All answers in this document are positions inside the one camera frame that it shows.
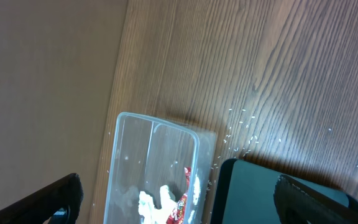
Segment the red snack wrapper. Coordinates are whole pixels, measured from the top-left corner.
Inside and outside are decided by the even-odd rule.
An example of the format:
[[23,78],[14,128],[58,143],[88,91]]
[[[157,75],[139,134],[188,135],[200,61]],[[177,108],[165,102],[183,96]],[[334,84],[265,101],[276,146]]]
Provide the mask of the red snack wrapper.
[[174,209],[170,213],[170,215],[167,218],[166,224],[183,224],[184,223],[184,217],[185,217],[185,208],[188,198],[188,189],[190,186],[190,174],[191,174],[191,168],[185,167],[184,168],[185,178],[186,178],[186,192],[181,196],[179,201],[176,203]]

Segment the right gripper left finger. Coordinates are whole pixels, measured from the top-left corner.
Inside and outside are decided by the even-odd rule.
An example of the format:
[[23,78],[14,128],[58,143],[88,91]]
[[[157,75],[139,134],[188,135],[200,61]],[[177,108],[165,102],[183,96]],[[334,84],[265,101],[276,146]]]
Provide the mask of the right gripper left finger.
[[71,173],[0,210],[0,223],[75,223],[82,200],[80,177]]

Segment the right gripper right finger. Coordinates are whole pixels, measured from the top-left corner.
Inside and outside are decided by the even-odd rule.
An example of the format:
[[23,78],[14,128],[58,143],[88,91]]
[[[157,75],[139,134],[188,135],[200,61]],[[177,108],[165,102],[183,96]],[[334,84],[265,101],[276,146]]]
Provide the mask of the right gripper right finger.
[[287,175],[278,177],[273,201],[284,224],[358,224],[358,213]]

